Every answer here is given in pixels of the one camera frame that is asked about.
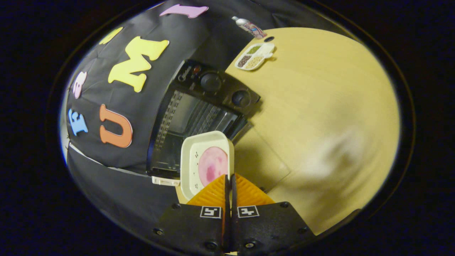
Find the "seeds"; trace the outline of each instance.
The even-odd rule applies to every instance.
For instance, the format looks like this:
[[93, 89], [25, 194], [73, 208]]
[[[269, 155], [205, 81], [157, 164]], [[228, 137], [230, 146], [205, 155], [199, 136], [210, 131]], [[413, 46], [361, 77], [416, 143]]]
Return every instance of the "seeds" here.
[[243, 67], [245, 63], [251, 58], [251, 56], [243, 56], [243, 58], [238, 62], [237, 66], [238, 67]]
[[251, 50], [248, 52], [248, 54], [255, 53], [259, 48], [261, 48], [261, 46], [255, 46], [255, 47], [251, 48]]
[[255, 67], [259, 62], [261, 62], [262, 58], [263, 58], [262, 56], [254, 57], [253, 59], [250, 60], [250, 62], [248, 62], [245, 68], [250, 69]]

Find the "wooden table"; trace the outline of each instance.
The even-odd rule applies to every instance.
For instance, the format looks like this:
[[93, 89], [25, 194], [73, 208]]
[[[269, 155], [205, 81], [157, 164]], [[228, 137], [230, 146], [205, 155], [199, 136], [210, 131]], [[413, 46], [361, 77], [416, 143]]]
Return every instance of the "wooden table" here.
[[[273, 57], [226, 72], [261, 97], [254, 127], [235, 146], [235, 171], [289, 201], [315, 234], [380, 189], [399, 141], [399, 112], [384, 69], [360, 43], [310, 28], [266, 30]], [[263, 40], [252, 39], [246, 50]], [[179, 199], [185, 203], [180, 187]]]

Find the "white divided tray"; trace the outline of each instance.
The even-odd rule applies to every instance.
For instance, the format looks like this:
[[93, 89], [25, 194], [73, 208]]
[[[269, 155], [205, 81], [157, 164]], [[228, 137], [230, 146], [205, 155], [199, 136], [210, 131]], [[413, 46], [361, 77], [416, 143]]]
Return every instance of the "white divided tray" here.
[[186, 138], [180, 156], [180, 187], [188, 200], [204, 188], [198, 164], [202, 154], [210, 147], [219, 147], [226, 153], [229, 179], [234, 173], [234, 145], [222, 132], [213, 131]]
[[[249, 53], [253, 48], [259, 46], [259, 48]], [[235, 67], [243, 70], [254, 70], [262, 65], [265, 59], [270, 58], [273, 55], [275, 45], [273, 43], [258, 43], [254, 44], [237, 59]]]

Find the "spray bottle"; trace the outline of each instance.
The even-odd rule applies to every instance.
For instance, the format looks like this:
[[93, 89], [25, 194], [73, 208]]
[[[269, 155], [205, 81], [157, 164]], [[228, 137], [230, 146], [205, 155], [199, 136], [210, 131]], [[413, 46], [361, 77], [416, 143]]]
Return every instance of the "spray bottle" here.
[[267, 33], [262, 31], [260, 28], [258, 28], [258, 26], [254, 25], [249, 20], [240, 19], [236, 16], [232, 17], [232, 19], [235, 20], [237, 26], [241, 27], [243, 30], [250, 33], [256, 39], [261, 39], [267, 36]]

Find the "toaster oven knob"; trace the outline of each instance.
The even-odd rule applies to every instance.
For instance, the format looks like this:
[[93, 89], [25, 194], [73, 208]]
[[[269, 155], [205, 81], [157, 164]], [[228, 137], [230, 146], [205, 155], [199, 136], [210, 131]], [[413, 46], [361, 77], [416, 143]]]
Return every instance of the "toaster oven knob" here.
[[232, 103], [237, 107], [246, 107], [250, 104], [250, 95], [247, 91], [240, 90], [232, 95]]
[[201, 78], [201, 86], [208, 92], [217, 92], [221, 89], [221, 78], [216, 73], [207, 73]]

